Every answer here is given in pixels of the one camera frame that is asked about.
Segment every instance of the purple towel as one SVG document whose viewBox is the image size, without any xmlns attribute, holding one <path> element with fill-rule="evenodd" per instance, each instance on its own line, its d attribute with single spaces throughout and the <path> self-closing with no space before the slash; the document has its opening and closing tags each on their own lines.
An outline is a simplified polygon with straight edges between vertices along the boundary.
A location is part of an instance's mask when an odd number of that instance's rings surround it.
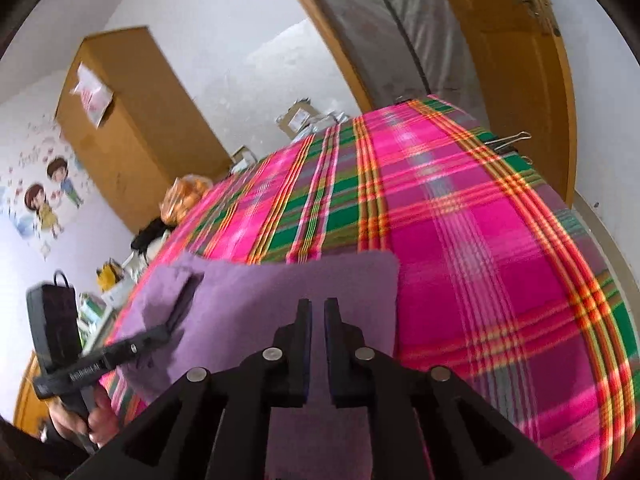
<svg viewBox="0 0 640 480">
<path fill-rule="evenodd" d="M 137 295 L 119 338 L 167 322 L 171 342 L 120 368 L 151 402 L 190 368 L 235 367 L 271 345 L 295 319 L 298 300 L 313 304 L 308 404 L 271 415 L 267 473 L 287 479 L 370 479 L 366 409 L 336 410 L 329 398 L 324 348 L 324 300 L 335 296 L 342 319 L 359 326 L 367 345 L 391 354 L 396 336 L 398 262 L 367 251 L 305 264 L 248 266 L 182 254 L 157 267 Z"/>
</svg>

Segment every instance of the orange bag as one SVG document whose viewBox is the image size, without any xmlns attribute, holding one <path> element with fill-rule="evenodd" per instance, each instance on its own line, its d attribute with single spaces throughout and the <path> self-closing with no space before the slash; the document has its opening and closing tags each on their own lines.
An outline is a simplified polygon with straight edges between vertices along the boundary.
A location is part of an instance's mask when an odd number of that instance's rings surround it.
<svg viewBox="0 0 640 480">
<path fill-rule="evenodd" d="M 160 205 L 160 218 L 167 225 L 177 225 L 213 186 L 204 176 L 176 178 Z"/>
</svg>

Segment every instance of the plaid blanket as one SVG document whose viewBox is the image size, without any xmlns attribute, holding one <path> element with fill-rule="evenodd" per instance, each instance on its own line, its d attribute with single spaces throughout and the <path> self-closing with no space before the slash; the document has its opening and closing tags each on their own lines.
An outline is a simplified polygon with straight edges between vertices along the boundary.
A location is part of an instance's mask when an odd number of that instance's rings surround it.
<svg viewBox="0 0 640 480">
<path fill-rule="evenodd" d="M 393 251 L 397 358 L 448 365 L 576 478 L 600 479 L 638 424 L 634 329 L 580 222 L 489 138 L 433 96 L 366 114 L 218 184 L 154 265 Z M 106 384 L 124 419 L 142 408 Z"/>
</svg>

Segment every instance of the plastic bag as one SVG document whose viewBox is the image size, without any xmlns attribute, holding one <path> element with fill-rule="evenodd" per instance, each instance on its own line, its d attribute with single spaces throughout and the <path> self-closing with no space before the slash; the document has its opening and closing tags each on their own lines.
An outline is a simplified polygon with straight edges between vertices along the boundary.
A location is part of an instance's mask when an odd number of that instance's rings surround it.
<svg viewBox="0 0 640 480">
<path fill-rule="evenodd" d="M 212 186 L 204 176 L 176 178 L 160 205 L 160 218 L 167 225 L 179 224 Z"/>
<path fill-rule="evenodd" d="M 100 126 L 113 100 L 113 92 L 83 63 L 78 67 L 78 84 L 71 93 L 80 95 L 86 116 L 96 128 Z"/>
</svg>

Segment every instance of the wooden door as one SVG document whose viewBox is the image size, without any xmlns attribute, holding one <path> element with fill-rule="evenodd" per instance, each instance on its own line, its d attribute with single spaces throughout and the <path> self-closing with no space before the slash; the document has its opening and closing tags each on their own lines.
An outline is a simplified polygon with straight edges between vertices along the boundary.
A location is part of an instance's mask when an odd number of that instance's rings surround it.
<svg viewBox="0 0 640 480">
<path fill-rule="evenodd" d="M 548 0 L 449 0 L 476 65 L 491 128 L 527 130 L 517 149 L 571 205 L 576 124 L 574 91 Z"/>
</svg>

